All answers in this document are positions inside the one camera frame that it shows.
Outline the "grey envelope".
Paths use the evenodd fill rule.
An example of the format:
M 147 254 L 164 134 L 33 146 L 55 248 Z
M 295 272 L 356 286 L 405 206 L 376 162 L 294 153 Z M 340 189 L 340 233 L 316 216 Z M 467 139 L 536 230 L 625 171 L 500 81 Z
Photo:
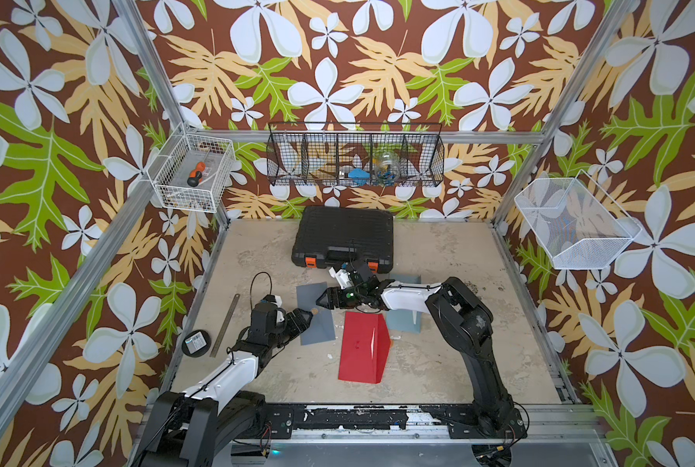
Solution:
M 326 282 L 301 285 L 296 288 L 299 309 L 312 313 L 310 327 L 301 335 L 302 346 L 332 342 L 336 338 L 332 311 L 316 303 L 326 289 Z

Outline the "red envelope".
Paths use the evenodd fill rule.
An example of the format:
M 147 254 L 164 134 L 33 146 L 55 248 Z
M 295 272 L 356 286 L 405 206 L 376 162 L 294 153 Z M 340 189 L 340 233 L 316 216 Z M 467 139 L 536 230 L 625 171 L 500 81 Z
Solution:
M 345 315 L 338 379 L 350 383 L 378 384 L 390 354 L 390 334 L 381 314 Z

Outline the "light blue envelope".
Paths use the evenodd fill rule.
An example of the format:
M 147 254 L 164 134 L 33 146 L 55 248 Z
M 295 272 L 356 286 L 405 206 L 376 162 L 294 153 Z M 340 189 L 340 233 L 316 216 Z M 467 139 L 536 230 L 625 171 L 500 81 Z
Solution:
M 395 274 L 392 272 L 389 279 L 394 279 L 404 283 L 420 284 L 420 276 L 412 276 L 411 274 Z M 421 332 L 421 315 L 409 309 L 393 309 L 387 311 L 384 315 L 386 325 L 390 331 L 407 332 L 419 334 Z

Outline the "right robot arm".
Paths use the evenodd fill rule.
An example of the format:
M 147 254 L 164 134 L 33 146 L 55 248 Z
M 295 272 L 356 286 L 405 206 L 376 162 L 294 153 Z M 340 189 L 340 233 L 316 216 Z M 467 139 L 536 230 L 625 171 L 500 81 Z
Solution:
M 330 270 L 336 287 L 316 299 L 324 309 L 396 311 L 406 309 L 430 315 L 444 341 L 461 356 L 474 399 L 459 414 L 442 416 L 462 438 L 508 439 L 528 435 L 528 426 L 506 389 L 493 354 L 493 313 L 457 277 L 433 284 L 380 280 L 367 268 Z

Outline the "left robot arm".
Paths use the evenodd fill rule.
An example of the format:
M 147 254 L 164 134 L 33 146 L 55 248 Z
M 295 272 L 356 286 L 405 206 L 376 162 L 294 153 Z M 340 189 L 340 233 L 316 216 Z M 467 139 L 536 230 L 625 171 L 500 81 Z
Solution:
M 251 311 L 250 325 L 210 375 L 184 391 L 161 394 L 152 407 L 133 466 L 211 466 L 236 437 L 265 431 L 266 399 L 244 388 L 274 352 L 307 331 L 314 314 L 285 311 L 268 296 Z

